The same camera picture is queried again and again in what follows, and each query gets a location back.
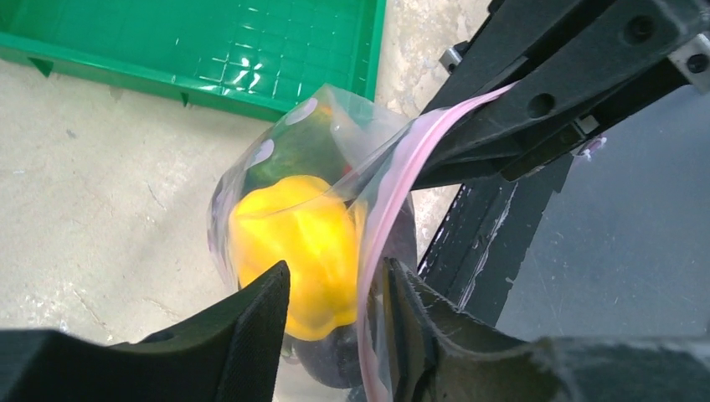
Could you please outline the yellow bell pepper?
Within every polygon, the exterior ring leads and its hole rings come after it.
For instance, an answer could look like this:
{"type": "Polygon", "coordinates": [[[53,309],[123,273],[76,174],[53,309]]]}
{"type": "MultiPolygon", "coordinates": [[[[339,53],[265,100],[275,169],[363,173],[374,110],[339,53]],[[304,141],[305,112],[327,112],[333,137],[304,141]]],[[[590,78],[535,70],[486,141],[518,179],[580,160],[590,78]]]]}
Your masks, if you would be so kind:
{"type": "Polygon", "coordinates": [[[318,341],[355,322],[359,233],[321,178],[296,175],[252,191],[228,219],[229,258],[247,286],[284,261],[291,276],[286,333],[318,341]]]}

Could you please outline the clear zip top bag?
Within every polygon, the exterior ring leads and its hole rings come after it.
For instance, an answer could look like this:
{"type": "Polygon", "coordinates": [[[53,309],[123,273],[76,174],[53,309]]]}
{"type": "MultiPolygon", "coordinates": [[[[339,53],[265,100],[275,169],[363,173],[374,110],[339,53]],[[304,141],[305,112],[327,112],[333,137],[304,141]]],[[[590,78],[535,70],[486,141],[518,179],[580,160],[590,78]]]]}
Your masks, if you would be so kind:
{"type": "Polygon", "coordinates": [[[408,120],[324,85],[222,175],[208,208],[208,247],[231,291],[287,264],[284,360],[325,387],[393,399],[383,263],[416,266],[415,180],[461,117],[502,94],[408,120]]]}

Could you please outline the green orange mango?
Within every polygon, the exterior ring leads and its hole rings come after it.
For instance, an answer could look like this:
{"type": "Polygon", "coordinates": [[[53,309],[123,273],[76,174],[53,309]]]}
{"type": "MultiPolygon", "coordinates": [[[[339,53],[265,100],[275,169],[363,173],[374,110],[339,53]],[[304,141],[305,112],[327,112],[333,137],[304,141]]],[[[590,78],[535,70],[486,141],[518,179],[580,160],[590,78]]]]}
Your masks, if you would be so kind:
{"type": "Polygon", "coordinates": [[[337,146],[331,124],[331,113],[316,111],[291,125],[273,125],[246,168],[244,186],[265,188],[296,175],[318,177],[330,185],[339,181],[352,167],[337,146]]]}

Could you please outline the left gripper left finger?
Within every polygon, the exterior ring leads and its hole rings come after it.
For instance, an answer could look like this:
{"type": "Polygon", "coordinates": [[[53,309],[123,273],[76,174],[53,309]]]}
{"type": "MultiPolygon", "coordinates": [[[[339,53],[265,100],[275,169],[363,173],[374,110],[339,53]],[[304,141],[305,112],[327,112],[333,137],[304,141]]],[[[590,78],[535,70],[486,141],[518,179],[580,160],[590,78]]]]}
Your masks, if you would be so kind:
{"type": "Polygon", "coordinates": [[[4,401],[269,401],[289,301],[279,262],[243,290],[139,343],[49,329],[1,333],[4,401]]]}

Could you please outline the purple eggplant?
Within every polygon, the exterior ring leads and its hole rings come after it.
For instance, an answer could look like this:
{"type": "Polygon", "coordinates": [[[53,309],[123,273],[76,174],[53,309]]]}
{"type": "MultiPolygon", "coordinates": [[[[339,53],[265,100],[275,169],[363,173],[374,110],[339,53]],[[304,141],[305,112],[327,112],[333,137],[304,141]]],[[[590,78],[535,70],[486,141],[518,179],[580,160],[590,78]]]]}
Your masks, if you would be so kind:
{"type": "MultiPolygon", "coordinates": [[[[405,199],[388,240],[383,248],[385,257],[400,260],[409,268],[417,264],[417,244],[414,205],[411,196],[405,199]]],[[[348,389],[363,383],[358,360],[355,326],[338,327],[318,341],[302,341],[284,336],[281,357],[288,363],[300,364],[318,383],[334,389],[348,389]]]]}

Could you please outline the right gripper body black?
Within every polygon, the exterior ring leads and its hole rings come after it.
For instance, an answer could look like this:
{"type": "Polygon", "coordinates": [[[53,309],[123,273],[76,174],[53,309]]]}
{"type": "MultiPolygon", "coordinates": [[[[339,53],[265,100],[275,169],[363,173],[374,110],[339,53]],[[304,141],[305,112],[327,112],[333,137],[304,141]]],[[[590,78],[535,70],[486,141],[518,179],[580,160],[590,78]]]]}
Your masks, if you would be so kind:
{"type": "Polygon", "coordinates": [[[597,133],[681,85],[708,91],[708,2],[611,2],[459,131],[597,133]]]}

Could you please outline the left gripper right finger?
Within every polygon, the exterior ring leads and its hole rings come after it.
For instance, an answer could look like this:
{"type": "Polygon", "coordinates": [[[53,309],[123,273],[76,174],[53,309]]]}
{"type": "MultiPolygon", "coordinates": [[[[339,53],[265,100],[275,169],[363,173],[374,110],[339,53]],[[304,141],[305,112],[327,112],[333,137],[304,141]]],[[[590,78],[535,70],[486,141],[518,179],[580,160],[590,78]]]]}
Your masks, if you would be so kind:
{"type": "Polygon", "coordinates": [[[396,401],[706,401],[706,337],[542,337],[462,311],[395,259],[383,263],[396,401]]]}

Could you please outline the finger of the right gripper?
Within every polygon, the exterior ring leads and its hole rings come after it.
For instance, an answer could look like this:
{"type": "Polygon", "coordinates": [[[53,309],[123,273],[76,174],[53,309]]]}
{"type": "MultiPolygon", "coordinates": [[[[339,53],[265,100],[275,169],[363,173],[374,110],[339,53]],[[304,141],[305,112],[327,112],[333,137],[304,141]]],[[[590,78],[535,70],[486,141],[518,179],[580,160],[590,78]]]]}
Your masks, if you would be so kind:
{"type": "Polygon", "coordinates": [[[520,80],[576,37],[611,1],[492,1],[463,60],[424,108],[453,106],[520,80]]]}
{"type": "Polygon", "coordinates": [[[706,1],[493,1],[430,109],[504,89],[461,117],[417,189],[513,181],[695,78],[672,54],[709,30],[706,1]]]}

